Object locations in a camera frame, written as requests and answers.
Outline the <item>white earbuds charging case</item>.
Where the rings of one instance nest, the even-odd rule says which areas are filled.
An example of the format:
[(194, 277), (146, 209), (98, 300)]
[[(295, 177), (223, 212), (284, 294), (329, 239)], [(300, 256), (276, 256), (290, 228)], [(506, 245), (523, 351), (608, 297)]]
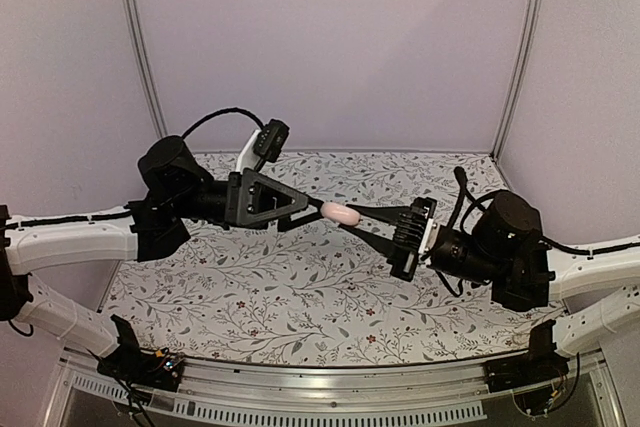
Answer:
[(320, 214), (335, 223), (346, 226), (357, 226), (361, 220), (361, 214), (355, 209), (334, 202), (325, 202), (320, 207)]

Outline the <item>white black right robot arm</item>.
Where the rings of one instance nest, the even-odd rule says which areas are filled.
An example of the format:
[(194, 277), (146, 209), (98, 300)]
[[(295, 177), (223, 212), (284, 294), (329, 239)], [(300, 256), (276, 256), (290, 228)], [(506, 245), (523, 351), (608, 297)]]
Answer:
[(542, 233), (537, 209), (508, 190), (457, 204), (449, 221), (433, 218), (435, 202), (417, 198), (408, 207), (349, 206), (354, 220), (368, 217), (394, 228), (387, 239), (348, 227), (383, 255), (392, 276), (410, 281), (425, 266), (439, 276), (487, 285), (491, 299), (514, 312), (546, 307), (591, 291), (612, 292), (583, 310), (534, 328), (517, 374), (537, 383), (556, 356), (569, 358), (639, 319), (639, 241), (627, 238), (568, 247)]

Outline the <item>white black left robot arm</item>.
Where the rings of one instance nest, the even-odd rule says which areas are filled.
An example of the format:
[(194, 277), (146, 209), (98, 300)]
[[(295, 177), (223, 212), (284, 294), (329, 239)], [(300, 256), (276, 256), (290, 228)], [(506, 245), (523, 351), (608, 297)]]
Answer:
[(260, 174), (276, 159), (275, 147), (254, 134), (237, 168), (217, 181), (189, 150), (183, 137), (157, 141), (139, 160), (148, 191), (124, 207), (63, 217), (12, 216), (1, 208), (1, 319), (39, 327), (89, 352), (108, 357), (128, 381), (148, 373), (148, 359), (128, 321), (104, 316), (59, 294), (36, 271), (91, 261), (161, 260), (190, 239), (186, 221), (224, 230), (263, 229), (275, 222), (290, 230), (319, 219), (292, 217), (319, 200)]

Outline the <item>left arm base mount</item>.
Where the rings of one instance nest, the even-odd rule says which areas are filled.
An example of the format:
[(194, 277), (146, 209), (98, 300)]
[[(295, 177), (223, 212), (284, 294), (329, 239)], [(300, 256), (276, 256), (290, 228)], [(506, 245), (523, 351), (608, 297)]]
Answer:
[(97, 371), (123, 383), (177, 392), (185, 368), (185, 355), (168, 348), (143, 351), (130, 323), (112, 315), (117, 331), (117, 348), (100, 357)]

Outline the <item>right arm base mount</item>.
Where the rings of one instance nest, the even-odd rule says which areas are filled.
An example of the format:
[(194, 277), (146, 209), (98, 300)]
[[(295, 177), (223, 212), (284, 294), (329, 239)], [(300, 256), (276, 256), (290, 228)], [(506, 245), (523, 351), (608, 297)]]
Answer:
[(546, 416), (558, 409), (569, 374), (569, 360), (557, 352), (553, 337), (555, 320), (534, 327), (524, 353), (483, 363), (483, 379), (490, 393), (514, 391), (544, 383), (538, 391), (527, 391), (513, 397), (517, 409), (526, 416)]

